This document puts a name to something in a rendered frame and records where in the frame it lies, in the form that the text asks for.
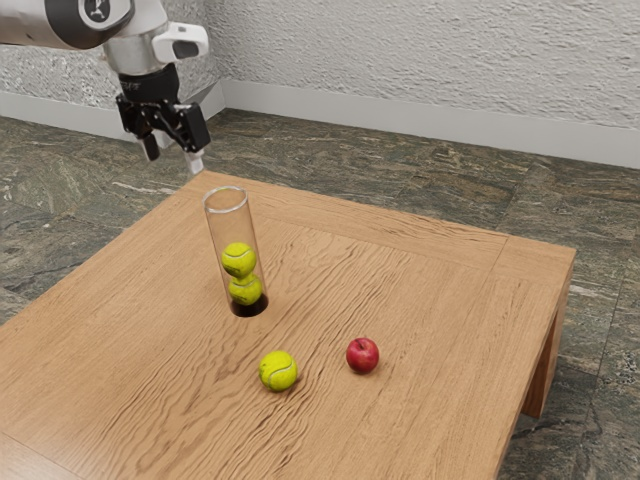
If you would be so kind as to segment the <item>red apple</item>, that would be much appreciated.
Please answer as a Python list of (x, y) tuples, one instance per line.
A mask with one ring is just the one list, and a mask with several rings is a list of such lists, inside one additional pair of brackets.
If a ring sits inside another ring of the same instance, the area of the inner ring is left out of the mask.
[(346, 361), (352, 371), (358, 374), (372, 372), (379, 362), (379, 349), (370, 338), (359, 337), (351, 340), (346, 350)]

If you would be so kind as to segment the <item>yellow tennis ball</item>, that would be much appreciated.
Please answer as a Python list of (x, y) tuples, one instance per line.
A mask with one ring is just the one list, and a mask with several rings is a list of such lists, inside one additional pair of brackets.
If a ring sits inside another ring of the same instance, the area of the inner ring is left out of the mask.
[(298, 378), (297, 363), (286, 351), (272, 351), (260, 360), (258, 375), (261, 383), (268, 390), (282, 392), (292, 387), (296, 382)]
[(257, 264), (255, 250), (244, 242), (228, 244), (221, 254), (221, 265), (232, 277), (244, 278), (250, 275)]
[(241, 306), (249, 306), (260, 299), (263, 293), (263, 286), (257, 275), (249, 274), (242, 278), (232, 277), (228, 283), (228, 292), (235, 303)]

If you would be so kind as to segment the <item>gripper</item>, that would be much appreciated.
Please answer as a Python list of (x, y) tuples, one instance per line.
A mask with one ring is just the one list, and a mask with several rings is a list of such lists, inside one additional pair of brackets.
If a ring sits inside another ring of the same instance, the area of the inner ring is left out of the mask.
[(146, 116), (146, 106), (158, 106), (156, 128), (166, 133), (182, 149), (187, 170), (198, 174), (204, 169), (204, 148), (210, 143), (206, 120), (198, 103), (179, 104), (179, 78), (173, 63), (145, 75), (119, 74), (122, 93), (116, 104), (123, 128), (134, 135), (146, 158), (155, 161), (160, 149)]

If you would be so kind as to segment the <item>clear plastic ball tube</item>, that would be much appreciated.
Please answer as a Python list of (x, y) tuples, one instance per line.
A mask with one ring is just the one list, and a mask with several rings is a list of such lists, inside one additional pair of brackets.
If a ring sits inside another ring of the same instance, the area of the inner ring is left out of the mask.
[[(222, 292), (226, 295), (231, 312), (241, 318), (249, 318), (261, 314), (269, 305), (268, 289), (261, 264), (261, 252), (256, 239), (247, 191), (239, 186), (219, 186), (204, 195), (202, 204), (215, 250), (215, 258), (220, 269)], [(257, 264), (251, 274), (255, 274), (260, 278), (263, 293), (253, 305), (241, 306), (235, 303), (229, 295), (228, 283), (232, 276), (223, 269), (221, 254), (223, 249), (232, 242), (244, 242), (250, 245), (257, 255)]]

